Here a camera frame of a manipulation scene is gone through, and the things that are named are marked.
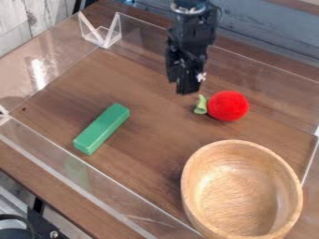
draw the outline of wooden table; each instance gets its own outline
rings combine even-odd
[[[169,23],[161,17],[108,0],[89,7],[85,15],[94,25],[102,25],[101,22],[110,22],[114,11],[160,26]],[[162,45],[156,38],[149,36],[146,39],[149,42],[145,44],[157,46],[160,52]],[[161,55],[145,52],[132,61],[132,56],[140,51],[125,44],[120,45],[125,56],[116,49],[96,49],[12,112],[12,116],[36,132],[185,223],[178,178],[186,159],[201,146],[223,139],[252,141],[273,150],[301,178],[317,140],[308,133],[319,119],[313,110],[316,105],[309,105],[309,100],[316,99],[317,88],[312,82],[269,64],[285,70],[292,65],[300,66],[293,67],[293,73],[307,77],[315,75],[317,69],[224,37],[219,38],[217,45],[223,49],[209,50],[209,80],[201,87],[201,93],[206,96],[220,90],[245,93],[252,104],[251,112],[236,122],[225,123],[194,115],[192,107],[197,95],[174,95],[174,85],[166,83],[161,73]],[[264,59],[267,64],[237,53],[245,53],[260,61]],[[304,91],[308,98],[300,98]],[[72,140],[114,102],[130,109],[130,118],[88,157],[73,148]],[[140,238],[22,155],[5,144],[0,144],[0,148],[1,169],[93,237]],[[305,207],[315,208],[312,204],[305,204]],[[289,238],[315,238],[307,224],[297,225],[296,229],[301,235],[295,232]]]

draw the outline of red pom-pom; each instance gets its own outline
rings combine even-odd
[[[233,121],[245,115],[249,103],[241,93],[221,91],[212,96],[206,107],[210,117],[223,121]]]

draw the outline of green block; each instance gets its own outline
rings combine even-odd
[[[73,147],[90,155],[129,117],[129,109],[113,104],[73,140]]]

